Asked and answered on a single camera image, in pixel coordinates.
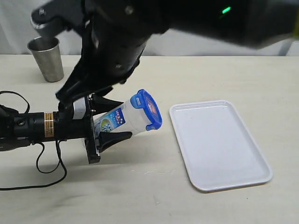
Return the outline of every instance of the metal cup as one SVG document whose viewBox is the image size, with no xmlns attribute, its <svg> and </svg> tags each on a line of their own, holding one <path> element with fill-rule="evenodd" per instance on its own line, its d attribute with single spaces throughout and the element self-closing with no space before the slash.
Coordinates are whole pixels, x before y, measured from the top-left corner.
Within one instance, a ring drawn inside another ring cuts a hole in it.
<svg viewBox="0 0 299 224">
<path fill-rule="evenodd" d="M 47 82 L 53 83 L 63 79 L 64 70 L 57 38 L 38 37 L 31 40 L 27 47 L 32 52 Z"/>
</svg>

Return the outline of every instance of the white plastic tray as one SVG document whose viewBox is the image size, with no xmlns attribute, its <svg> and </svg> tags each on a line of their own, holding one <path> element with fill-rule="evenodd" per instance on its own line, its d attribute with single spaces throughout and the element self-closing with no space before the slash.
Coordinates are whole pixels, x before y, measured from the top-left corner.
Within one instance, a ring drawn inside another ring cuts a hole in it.
<svg viewBox="0 0 299 224">
<path fill-rule="evenodd" d="M 228 101 L 174 105 L 170 116 L 196 188 L 214 191 L 271 180 L 268 162 Z"/>
</svg>

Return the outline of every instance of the blue cap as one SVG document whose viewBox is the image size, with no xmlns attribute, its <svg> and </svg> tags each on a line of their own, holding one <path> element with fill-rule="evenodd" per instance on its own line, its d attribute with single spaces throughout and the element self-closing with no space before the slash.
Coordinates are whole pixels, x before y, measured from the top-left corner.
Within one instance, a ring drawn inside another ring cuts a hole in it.
<svg viewBox="0 0 299 224">
<path fill-rule="evenodd" d="M 162 126 L 162 117 L 159 108 L 153 97 L 145 90 L 139 90 L 137 94 L 131 97 L 131 104 L 136 109 L 143 109 L 150 125 L 146 126 L 146 130 L 157 130 Z"/>
</svg>

